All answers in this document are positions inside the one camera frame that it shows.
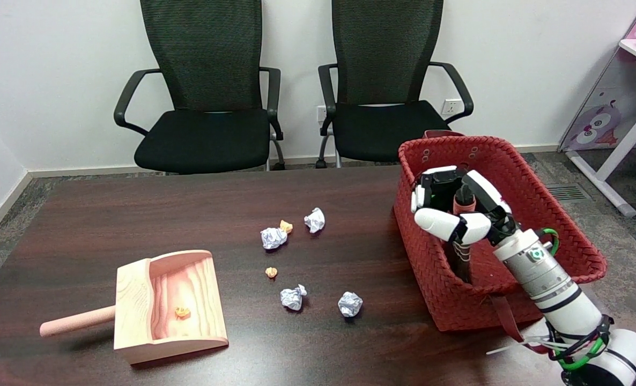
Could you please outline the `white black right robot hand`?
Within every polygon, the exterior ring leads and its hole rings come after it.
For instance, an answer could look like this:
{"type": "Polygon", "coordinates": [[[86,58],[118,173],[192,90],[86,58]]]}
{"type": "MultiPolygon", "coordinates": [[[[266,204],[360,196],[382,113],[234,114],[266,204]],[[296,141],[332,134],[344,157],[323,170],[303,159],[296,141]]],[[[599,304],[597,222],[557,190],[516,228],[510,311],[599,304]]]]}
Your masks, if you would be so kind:
{"type": "Polygon", "coordinates": [[[427,169],[416,180],[411,195],[415,223],[438,239],[471,245],[487,239],[496,246],[513,235],[519,225],[500,192],[478,171],[457,166],[427,169]],[[453,214],[455,194],[466,188],[480,211],[453,214]]]}

